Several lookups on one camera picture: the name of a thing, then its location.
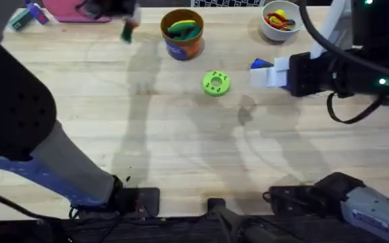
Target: yellow toy food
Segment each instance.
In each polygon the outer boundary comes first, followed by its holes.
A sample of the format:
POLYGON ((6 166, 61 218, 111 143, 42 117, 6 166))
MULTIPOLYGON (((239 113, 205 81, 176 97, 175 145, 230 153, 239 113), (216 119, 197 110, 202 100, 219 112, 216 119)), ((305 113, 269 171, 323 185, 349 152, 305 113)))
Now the yellow toy food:
MULTIPOLYGON (((274 13, 276 13, 276 14, 282 16, 283 18, 286 18, 286 13, 285 13, 283 10, 281 10, 281 9, 275 10, 274 13)), ((281 22, 281 21, 280 21, 279 19, 277 19, 276 17, 271 17, 269 20, 270 20, 271 22, 273 22, 274 24, 283 24, 283 22, 281 22)))
POLYGON ((175 25, 182 24, 182 23, 185 23, 185 24, 189 24, 189 23, 196 24, 196 21, 194 21, 194 20, 181 20, 181 21, 178 21, 178 22, 172 24, 171 27, 174 27, 175 25))

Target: green donut toy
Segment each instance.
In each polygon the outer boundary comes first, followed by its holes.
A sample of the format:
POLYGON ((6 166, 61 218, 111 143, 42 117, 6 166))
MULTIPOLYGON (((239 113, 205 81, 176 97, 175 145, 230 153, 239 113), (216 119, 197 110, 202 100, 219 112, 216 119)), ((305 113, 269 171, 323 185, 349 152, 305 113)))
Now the green donut toy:
POLYGON ((202 79, 202 88, 208 95, 218 97, 230 89, 230 79, 222 71, 210 71, 202 79))

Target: green led light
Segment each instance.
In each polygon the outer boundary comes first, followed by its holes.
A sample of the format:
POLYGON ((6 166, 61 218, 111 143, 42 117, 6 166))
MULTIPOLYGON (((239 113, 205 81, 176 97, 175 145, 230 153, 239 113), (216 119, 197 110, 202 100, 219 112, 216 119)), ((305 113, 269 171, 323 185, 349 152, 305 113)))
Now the green led light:
POLYGON ((380 78, 378 80, 378 84, 381 86, 389 86, 389 80, 386 78, 380 78))

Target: bowl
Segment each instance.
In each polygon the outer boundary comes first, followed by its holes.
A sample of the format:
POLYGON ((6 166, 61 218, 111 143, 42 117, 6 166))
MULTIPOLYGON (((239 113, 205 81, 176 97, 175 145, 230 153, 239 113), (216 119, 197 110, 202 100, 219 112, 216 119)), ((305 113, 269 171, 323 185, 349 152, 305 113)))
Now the bowl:
POLYGON ((301 20, 299 7, 298 5, 291 3, 289 1, 272 1, 265 5, 262 9, 261 16, 261 30, 262 33, 269 39, 273 41, 285 41, 290 37, 294 36, 298 31, 303 27, 303 21, 301 20), (281 9, 286 13, 286 18, 289 20, 294 20, 295 25, 291 31, 278 30, 270 26, 266 21, 265 17, 268 13, 273 13, 276 10, 281 9))

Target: orange cup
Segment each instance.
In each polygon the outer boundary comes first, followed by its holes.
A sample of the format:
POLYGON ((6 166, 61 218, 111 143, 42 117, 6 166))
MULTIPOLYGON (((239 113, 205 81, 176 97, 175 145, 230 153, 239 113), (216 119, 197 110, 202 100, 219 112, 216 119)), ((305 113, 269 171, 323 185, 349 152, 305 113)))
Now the orange cup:
POLYGON ((195 11, 189 9, 177 9, 167 13, 160 23, 161 34, 166 42, 167 51, 169 54, 181 61, 192 59, 201 48, 202 34, 203 34, 203 19, 195 11), (198 35, 190 40, 174 40, 166 35, 167 29, 178 21, 194 20, 196 25, 201 27, 198 35))

